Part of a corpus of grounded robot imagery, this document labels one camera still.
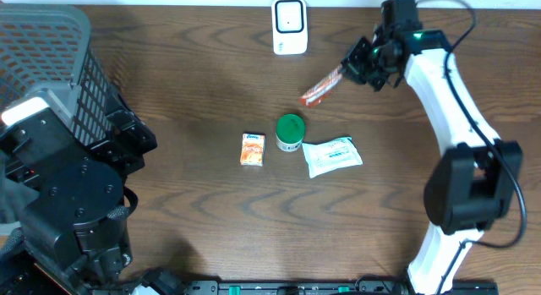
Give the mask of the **small orange juice packet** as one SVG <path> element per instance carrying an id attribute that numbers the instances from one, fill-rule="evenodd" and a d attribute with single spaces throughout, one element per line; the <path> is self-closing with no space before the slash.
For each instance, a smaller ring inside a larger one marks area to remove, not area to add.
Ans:
<path id="1" fill-rule="evenodd" d="M 265 153 L 264 134 L 243 134 L 240 164 L 243 166 L 263 166 Z"/>

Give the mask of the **green lid seasoning jar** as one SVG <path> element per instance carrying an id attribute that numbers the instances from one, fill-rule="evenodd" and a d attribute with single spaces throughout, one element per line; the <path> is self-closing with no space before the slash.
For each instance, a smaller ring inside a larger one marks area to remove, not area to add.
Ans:
<path id="1" fill-rule="evenodd" d="M 285 114 L 276 124 L 276 145 L 285 152 L 294 152 L 303 143 L 306 126 L 296 114 Z"/>

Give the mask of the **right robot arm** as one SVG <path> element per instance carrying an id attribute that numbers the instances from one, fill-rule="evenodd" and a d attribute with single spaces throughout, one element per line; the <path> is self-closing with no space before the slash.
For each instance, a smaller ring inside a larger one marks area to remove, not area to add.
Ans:
<path id="1" fill-rule="evenodd" d="M 476 107 L 442 30 L 426 30 L 420 0 L 386 0 L 373 40 L 361 38 L 341 73 L 379 91 L 392 75 L 415 92 L 429 118 L 440 161 L 424 188 L 429 228 L 407 267 L 411 294 L 445 294 L 469 249 L 509 249 L 527 229 L 518 182 L 522 149 L 504 141 Z"/>

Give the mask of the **mint green wet wipes pack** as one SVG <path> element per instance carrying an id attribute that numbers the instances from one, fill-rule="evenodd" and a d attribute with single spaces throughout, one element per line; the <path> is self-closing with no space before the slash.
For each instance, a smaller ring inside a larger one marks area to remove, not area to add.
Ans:
<path id="1" fill-rule="evenodd" d="M 336 138 L 321 144 L 302 143 L 302 148 L 310 178 L 341 168 L 363 165 L 351 137 Z"/>

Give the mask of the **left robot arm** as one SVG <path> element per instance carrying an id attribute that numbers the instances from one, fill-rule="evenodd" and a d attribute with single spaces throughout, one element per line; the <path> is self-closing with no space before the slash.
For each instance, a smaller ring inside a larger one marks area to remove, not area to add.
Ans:
<path id="1" fill-rule="evenodd" d="M 38 85 L 1 114 L 4 294 L 133 294 L 127 187 L 157 146 L 119 90 Z"/>

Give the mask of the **red chocolate bar wrapper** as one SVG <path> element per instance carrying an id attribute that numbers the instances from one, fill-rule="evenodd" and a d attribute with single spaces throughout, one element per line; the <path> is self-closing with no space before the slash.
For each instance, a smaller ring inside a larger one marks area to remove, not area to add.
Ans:
<path id="1" fill-rule="evenodd" d="M 320 82 L 299 97 L 300 104 L 306 107 L 319 105 L 329 95 L 330 91 L 340 83 L 342 77 L 342 67 L 337 66 Z"/>

